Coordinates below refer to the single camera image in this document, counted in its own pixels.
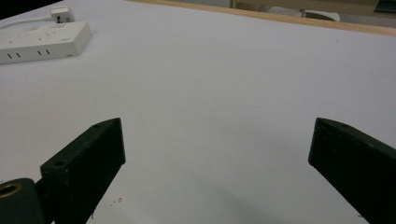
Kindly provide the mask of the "white power strip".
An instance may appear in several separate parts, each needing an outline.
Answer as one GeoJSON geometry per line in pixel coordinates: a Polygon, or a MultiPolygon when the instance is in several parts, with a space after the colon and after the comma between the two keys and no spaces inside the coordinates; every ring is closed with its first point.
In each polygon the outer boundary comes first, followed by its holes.
{"type": "Polygon", "coordinates": [[[0,30],[0,64],[75,57],[91,38],[85,21],[0,30]]]}

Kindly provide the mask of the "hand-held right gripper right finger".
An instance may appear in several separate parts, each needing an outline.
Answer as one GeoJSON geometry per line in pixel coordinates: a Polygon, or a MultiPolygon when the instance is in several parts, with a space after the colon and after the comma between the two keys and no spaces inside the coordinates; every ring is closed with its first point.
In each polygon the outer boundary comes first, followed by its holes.
{"type": "Polygon", "coordinates": [[[396,149],[345,123],[318,118],[308,162],[369,224],[396,224],[396,149]]]}

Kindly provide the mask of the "white plug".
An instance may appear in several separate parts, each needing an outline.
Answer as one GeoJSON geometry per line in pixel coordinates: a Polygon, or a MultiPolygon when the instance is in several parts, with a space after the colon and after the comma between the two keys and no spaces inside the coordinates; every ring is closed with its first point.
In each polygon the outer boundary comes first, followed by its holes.
{"type": "Polygon", "coordinates": [[[58,6],[50,10],[50,15],[56,23],[74,22],[75,16],[70,7],[58,6]]]}

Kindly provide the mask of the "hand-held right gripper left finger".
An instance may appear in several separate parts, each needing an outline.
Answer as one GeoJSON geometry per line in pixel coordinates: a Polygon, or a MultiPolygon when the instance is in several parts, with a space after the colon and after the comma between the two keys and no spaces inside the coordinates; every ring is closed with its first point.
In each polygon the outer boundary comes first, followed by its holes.
{"type": "Polygon", "coordinates": [[[40,166],[56,224],[86,224],[126,162],[119,118],[92,125],[40,166]]]}

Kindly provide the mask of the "white object behind table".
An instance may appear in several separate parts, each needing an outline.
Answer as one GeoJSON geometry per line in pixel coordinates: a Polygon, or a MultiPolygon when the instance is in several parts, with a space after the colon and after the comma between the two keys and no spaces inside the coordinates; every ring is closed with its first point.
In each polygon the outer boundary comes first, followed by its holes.
{"type": "Polygon", "coordinates": [[[317,11],[317,10],[305,10],[305,9],[292,9],[285,7],[270,7],[267,10],[268,13],[295,16],[300,18],[308,18],[315,20],[324,21],[340,21],[340,15],[338,13],[317,11]]]}

